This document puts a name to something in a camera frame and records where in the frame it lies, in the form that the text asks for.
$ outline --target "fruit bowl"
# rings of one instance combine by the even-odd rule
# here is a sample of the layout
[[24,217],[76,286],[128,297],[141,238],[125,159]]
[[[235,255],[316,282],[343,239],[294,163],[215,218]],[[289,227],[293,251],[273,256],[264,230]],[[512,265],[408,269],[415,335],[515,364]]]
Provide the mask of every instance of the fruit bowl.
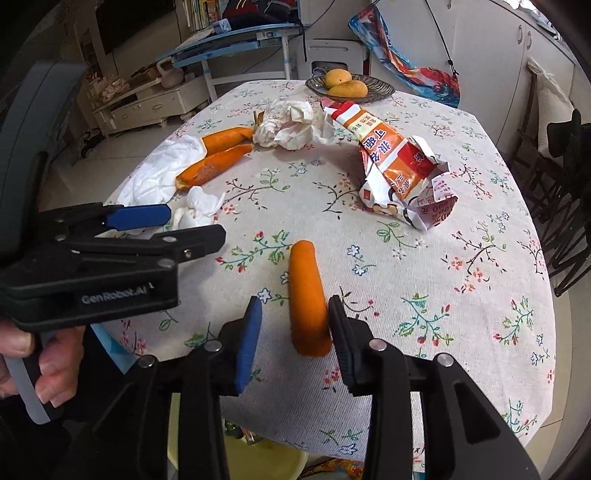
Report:
[[394,94],[396,91],[392,85],[389,83],[383,82],[382,80],[376,79],[374,77],[368,77],[367,75],[351,75],[353,80],[361,80],[364,84],[368,87],[368,94],[365,97],[356,97],[356,98],[349,98],[349,97],[337,97],[334,95],[328,95],[328,89],[324,86],[324,75],[319,77],[312,77],[311,79],[306,80],[306,86],[312,90],[314,93],[328,97],[335,102],[355,102],[355,103],[369,103],[369,102],[377,102],[378,100],[383,100],[388,98]]

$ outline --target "table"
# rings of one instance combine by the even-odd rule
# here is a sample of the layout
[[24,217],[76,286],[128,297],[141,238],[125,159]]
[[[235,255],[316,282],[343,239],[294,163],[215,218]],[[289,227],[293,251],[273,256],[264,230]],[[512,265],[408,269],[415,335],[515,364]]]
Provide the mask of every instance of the table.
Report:
[[[248,82],[170,138],[250,125],[252,111],[279,96],[318,105],[301,81]],[[350,316],[406,354],[452,354],[525,444],[551,410],[556,350],[544,258],[517,185],[474,116],[400,92],[367,108],[449,162],[459,200],[448,219],[423,233],[363,210],[357,142],[341,128],[329,145],[257,148],[204,188],[225,192],[218,221],[228,237],[219,254],[184,264],[181,305],[106,328],[137,355],[169,359],[213,338],[258,295],[264,319],[252,381],[222,400],[222,414],[312,453],[363,459],[371,399],[349,395],[334,351],[305,358],[290,341],[289,248],[309,239],[327,299],[340,295]],[[413,410],[420,471],[418,395]]]
[[[188,45],[182,44],[174,50],[161,55],[158,60],[170,56],[175,68],[201,63],[209,96],[211,101],[214,102],[217,100],[216,85],[261,79],[290,80],[291,63],[288,39],[299,32],[297,25],[290,23],[241,28],[240,30],[212,35]],[[212,71],[209,69],[209,63],[207,62],[208,59],[232,56],[243,51],[275,47],[277,45],[281,45],[283,53],[283,72],[242,73],[216,79],[212,78]]]

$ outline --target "yellow stool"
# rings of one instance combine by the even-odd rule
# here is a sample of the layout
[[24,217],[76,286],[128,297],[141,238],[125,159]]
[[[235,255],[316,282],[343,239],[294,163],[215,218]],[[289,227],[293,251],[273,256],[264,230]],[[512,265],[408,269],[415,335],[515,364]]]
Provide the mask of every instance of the yellow stool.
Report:
[[[168,460],[177,470],[180,402],[181,395],[174,393],[168,418]],[[296,480],[308,460],[306,452],[266,439],[247,445],[224,436],[224,444],[231,480]]]

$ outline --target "peeled carrot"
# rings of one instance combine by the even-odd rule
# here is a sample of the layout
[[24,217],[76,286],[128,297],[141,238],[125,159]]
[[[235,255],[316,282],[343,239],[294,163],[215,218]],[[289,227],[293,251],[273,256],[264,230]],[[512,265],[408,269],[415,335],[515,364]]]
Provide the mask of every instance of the peeled carrot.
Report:
[[244,155],[252,151],[252,144],[236,145],[222,152],[208,155],[177,175],[175,184],[179,190],[203,185],[232,167]]
[[252,141],[252,128],[234,127],[203,137],[207,156],[235,147],[245,140]]
[[300,355],[325,356],[332,343],[314,244],[300,240],[290,254],[291,341]]

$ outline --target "bookshelf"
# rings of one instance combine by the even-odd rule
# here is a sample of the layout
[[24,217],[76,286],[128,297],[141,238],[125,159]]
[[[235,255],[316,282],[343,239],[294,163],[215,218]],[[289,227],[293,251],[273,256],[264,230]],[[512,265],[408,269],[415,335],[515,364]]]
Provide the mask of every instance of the bookshelf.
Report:
[[221,20],[218,0],[182,0],[187,26],[191,33],[203,30]]

